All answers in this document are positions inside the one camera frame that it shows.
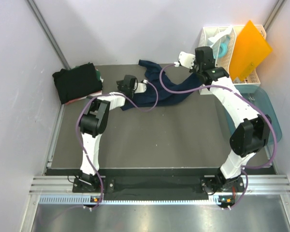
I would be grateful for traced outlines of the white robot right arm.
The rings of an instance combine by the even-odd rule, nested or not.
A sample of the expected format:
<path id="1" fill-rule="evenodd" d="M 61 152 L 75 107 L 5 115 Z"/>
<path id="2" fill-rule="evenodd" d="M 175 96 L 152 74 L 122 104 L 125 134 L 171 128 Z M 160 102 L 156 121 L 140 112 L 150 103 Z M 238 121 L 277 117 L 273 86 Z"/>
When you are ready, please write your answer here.
<path id="1" fill-rule="evenodd" d="M 230 154 L 215 175 L 214 189 L 228 191 L 238 180 L 241 169 L 267 145 L 271 119 L 254 109 L 234 86 L 227 71 L 215 65 L 211 47 L 196 48 L 193 63 L 193 72 L 220 101 L 235 126 L 230 137 Z"/>

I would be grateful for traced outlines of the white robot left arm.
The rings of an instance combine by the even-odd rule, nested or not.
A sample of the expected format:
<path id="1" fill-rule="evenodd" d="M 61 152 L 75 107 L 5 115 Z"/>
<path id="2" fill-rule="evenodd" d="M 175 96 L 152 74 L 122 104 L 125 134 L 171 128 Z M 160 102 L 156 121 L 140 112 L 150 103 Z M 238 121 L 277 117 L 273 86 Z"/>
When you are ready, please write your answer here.
<path id="1" fill-rule="evenodd" d="M 124 79 L 117 81 L 116 84 L 117 91 L 89 98 L 89 105 L 78 119 L 83 149 L 78 179 L 91 192 L 96 191 L 100 186 L 99 147 L 102 134 L 107 127 L 109 112 L 124 106 L 126 99 L 132 98 L 141 86 L 133 75 L 125 75 Z"/>

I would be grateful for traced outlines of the teal headphones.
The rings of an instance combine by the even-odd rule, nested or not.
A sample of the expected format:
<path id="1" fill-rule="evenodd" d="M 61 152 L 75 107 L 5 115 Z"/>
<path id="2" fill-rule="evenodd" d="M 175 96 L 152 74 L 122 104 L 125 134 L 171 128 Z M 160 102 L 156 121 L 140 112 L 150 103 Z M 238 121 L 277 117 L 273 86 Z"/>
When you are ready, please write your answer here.
<path id="1" fill-rule="evenodd" d="M 218 42 L 219 46 L 217 52 L 214 53 L 214 58 L 222 58 L 228 52 L 228 44 L 230 42 L 230 33 L 232 32 L 232 26 L 227 27 L 224 31 L 217 33 L 216 35 L 209 37 L 208 46 L 213 48 Z"/>

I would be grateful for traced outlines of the folded red t shirt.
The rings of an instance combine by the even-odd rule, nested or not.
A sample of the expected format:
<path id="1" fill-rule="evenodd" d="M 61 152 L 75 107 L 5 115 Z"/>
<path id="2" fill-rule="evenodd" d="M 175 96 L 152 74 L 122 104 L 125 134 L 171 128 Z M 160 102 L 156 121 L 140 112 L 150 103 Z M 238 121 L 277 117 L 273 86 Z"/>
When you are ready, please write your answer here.
<path id="1" fill-rule="evenodd" d="M 70 100 L 70 101 L 68 101 L 67 103 L 65 103 L 65 105 L 68 105 L 68 104 L 71 104 L 71 103 L 73 103 L 73 102 L 77 102 L 77 101 L 80 101 L 80 100 L 84 100 L 84 99 L 86 99 L 87 97 L 94 97 L 94 96 L 99 96 L 99 95 L 101 95 L 102 94 L 102 91 L 98 91 L 98 92 L 94 92 L 94 93 L 91 93 L 91 94 L 89 94 L 89 95 L 87 95 L 87 96 L 84 96 L 84 97 L 81 97 L 81 98 L 77 98 L 77 99 L 73 99 L 73 100 Z"/>

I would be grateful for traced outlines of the folded green t shirt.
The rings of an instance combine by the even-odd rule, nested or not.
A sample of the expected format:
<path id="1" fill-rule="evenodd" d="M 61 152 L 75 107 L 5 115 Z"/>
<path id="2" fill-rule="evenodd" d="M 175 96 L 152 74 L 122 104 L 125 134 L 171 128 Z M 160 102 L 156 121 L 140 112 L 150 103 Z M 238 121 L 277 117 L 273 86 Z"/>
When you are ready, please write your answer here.
<path id="1" fill-rule="evenodd" d="M 83 65 L 75 66 L 73 69 L 76 69 L 79 73 L 89 77 L 93 76 L 96 77 L 98 81 L 103 82 L 103 78 L 101 76 L 101 72 L 96 69 L 95 65 L 91 62 L 88 62 Z"/>

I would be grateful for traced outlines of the orange plastic folder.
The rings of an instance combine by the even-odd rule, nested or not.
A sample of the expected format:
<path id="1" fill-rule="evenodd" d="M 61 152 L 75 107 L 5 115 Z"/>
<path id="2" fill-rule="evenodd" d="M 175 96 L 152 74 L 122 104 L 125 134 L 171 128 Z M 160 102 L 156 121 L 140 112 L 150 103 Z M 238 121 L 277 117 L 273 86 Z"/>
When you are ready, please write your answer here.
<path id="1" fill-rule="evenodd" d="M 229 74 L 234 82 L 243 82 L 273 51 L 252 21 L 236 37 Z"/>

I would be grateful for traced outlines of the folded black t shirt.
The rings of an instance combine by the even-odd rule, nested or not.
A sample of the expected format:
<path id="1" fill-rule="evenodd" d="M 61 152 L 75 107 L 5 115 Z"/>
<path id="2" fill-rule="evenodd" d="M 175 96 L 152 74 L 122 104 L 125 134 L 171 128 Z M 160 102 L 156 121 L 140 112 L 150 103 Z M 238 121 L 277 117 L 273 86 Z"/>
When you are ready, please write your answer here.
<path id="1" fill-rule="evenodd" d="M 59 72 L 53 73 L 52 77 L 61 104 L 102 91 L 101 81 L 98 81 L 93 76 L 87 77 L 76 69 L 61 69 Z"/>

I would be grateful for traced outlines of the translucent teal plastic bin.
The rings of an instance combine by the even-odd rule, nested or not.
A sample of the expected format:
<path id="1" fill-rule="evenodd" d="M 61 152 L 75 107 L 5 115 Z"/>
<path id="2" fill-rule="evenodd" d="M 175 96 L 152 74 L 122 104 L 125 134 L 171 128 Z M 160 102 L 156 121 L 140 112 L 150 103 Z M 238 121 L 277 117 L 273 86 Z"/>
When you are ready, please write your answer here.
<path id="1" fill-rule="evenodd" d="M 276 135 L 276 140 L 277 142 L 279 142 L 282 138 L 281 127 L 278 122 L 272 103 L 267 93 L 265 92 L 265 90 L 259 86 L 249 85 L 249 84 L 235 85 L 235 87 L 238 89 L 240 94 L 246 100 L 248 100 L 253 105 L 258 107 L 264 114 L 268 115 L 271 118 L 272 126 Z M 233 120 L 224 107 L 220 108 L 220 113 L 218 115 L 218 118 L 219 118 L 219 123 L 220 123 L 220 128 L 221 128 L 223 139 L 226 142 L 228 142 L 230 139 L 230 136 L 235 131 Z"/>

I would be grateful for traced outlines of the right aluminium corner post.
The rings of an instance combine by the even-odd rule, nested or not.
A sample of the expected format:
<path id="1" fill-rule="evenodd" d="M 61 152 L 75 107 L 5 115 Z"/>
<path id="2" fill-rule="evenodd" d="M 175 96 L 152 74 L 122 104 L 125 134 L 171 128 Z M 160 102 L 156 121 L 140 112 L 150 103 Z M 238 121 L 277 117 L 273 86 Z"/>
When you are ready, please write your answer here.
<path id="1" fill-rule="evenodd" d="M 263 23 L 263 27 L 264 27 L 266 32 L 270 29 L 271 25 L 274 23 L 276 17 L 280 13 L 280 11 L 282 10 L 282 8 L 286 2 L 287 2 L 287 0 L 276 0 L 275 1 L 274 6 L 270 10 L 265 22 Z"/>

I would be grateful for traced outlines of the aluminium corner post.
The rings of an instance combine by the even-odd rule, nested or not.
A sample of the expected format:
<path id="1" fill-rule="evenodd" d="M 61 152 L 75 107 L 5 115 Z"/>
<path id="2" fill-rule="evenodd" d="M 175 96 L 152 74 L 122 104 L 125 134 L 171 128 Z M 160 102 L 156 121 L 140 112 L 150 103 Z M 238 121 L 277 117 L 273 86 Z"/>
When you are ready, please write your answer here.
<path id="1" fill-rule="evenodd" d="M 50 45 L 52 46 L 53 50 L 55 51 L 59 61 L 63 65 L 63 67 L 67 70 L 70 70 L 71 67 L 68 64 L 67 59 L 65 58 L 59 44 L 57 43 L 51 29 L 49 28 L 43 14 L 41 13 L 38 5 L 34 0 L 25 0 L 26 4 L 30 8 L 31 12 L 33 13 L 34 17 L 36 18 L 38 24 L 40 25 L 41 29 L 43 30 L 46 38 L 48 39 Z"/>
<path id="2" fill-rule="evenodd" d="M 264 27 L 266 32 L 270 29 L 271 25 L 274 23 L 276 17 L 280 13 L 280 11 L 282 10 L 282 8 L 286 2 L 287 2 L 287 0 L 276 0 L 275 1 L 274 6 L 270 10 L 265 22 L 263 23 L 263 27 Z"/>

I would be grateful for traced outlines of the left aluminium corner post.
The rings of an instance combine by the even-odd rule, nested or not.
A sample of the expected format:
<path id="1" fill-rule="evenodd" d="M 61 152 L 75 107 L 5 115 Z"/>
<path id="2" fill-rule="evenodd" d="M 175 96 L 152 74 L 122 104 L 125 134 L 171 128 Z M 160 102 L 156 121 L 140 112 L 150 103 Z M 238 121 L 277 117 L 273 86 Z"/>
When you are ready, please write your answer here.
<path id="1" fill-rule="evenodd" d="M 31 12 L 33 13 L 34 17 L 36 18 L 38 24 L 40 25 L 41 29 L 43 30 L 46 38 L 48 39 L 50 45 L 52 46 L 53 50 L 55 51 L 59 61 L 63 65 L 63 67 L 67 70 L 70 70 L 71 67 L 68 64 L 67 59 L 65 58 L 59 44 L 57 43 L 51 29 L 49 28 L 43 14 L 41 13 L 38 5 L 34 0 L 25 0 L 26 4 L 30 8 Z"/>

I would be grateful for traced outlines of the aluminium frame rail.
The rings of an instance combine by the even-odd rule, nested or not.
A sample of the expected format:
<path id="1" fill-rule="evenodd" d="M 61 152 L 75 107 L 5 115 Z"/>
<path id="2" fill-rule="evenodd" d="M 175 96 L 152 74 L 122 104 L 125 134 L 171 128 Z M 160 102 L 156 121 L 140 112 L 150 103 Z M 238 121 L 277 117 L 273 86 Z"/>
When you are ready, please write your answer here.
<path id="1" fill-rule="evenodd" d="M 285 175 L 249 173 L 218 188 L 212 170 L 102 170 L 104 192 L 37 176 L 23 232 L 290 232 Z"/>

